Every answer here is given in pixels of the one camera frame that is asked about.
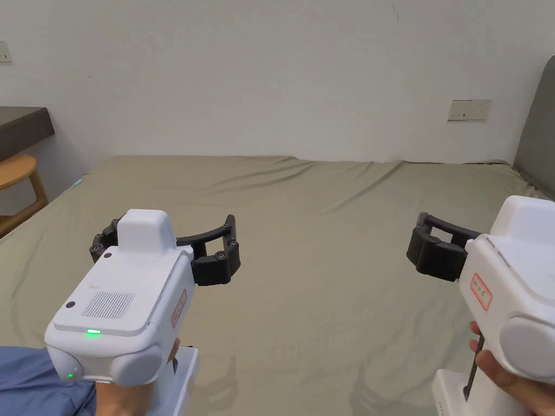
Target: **blue sleeve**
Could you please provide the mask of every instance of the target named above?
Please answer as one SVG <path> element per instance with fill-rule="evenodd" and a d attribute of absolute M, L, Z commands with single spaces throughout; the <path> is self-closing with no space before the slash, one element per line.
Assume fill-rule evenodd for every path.
<path fill-rule="evenodd" d="M 0 409 L 23 416 L 93 416 L 96 390 L 93 382 L 62 382 L 45 348 L 0 347 Z"/>

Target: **hand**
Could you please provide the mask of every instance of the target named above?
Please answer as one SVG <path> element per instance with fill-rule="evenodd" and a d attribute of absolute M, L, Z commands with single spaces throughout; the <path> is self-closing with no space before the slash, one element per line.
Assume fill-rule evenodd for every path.
<path fill-rule="evenodd" d="M 179 338 L 174 342 L 168 362 L 175 358 Z M 96 383 L 97 416 L 143 416 L 150 406 L 154 383 L 135 387 L 120 387 L 116 384 Z"/>
<path fill-rule="evenodd" d="M 470 329 L 476 335 L 481 334 L 476 322 L 470 323 Z M 472 339 L 469 345 L 476 352 L 478 341 Z M 508 372 L 501 367 L 491 351 L 480 351 L 476 356 L 476 364 L 495 385 L 516 398 L 536 416 L 555 416 L 555 386 Z"/>

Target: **wrinkled bedsheet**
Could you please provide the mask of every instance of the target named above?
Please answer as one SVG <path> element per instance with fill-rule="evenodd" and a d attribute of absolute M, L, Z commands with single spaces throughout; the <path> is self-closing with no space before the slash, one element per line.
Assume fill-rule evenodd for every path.
<path fill-rule="evenodd" d="M 242 266 L 196 291 L 180 333 L 202 360 L 188 415 L 434 415 L 435 371 L 470 368 L 471 317 L 406 259 L 412 228 L 427 211 L 488 231 L 513 194 L 541 196 L 503 164 L 116 157 L 0 240 L 1 343 L 44 346 L 127 209 L 166 211 L 178 236 L 233 213 Z"/>

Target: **wall socket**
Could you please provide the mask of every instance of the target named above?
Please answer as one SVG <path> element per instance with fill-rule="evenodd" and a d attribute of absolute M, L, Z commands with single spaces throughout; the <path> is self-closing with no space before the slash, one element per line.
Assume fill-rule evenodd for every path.
<path fill-rule="evenodd" d="M 448 121 L 487 120 L 492 100 L 453 100 Z"/>
<path fill-rule="evenodd" d="M 0 63 L 9 63 L 12 61 L 12 57 L 9 54 L 8 44 L 3 40 L 0 40 Z"/>

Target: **wooden stool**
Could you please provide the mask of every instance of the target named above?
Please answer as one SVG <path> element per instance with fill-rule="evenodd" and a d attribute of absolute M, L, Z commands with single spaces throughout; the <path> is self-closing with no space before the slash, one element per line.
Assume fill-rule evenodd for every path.
<path fill-rule="evenodd" d="M 15 185 L 29 178 L 37 200 L 15 215 L 0 215 L 0 238 L 18 225 L 24 223 L 42 208 L 48 205 L 41 180 L 36 171 L 37 161 L 34 157 L 18 154 L 0 162 L 0 190 Z"/>

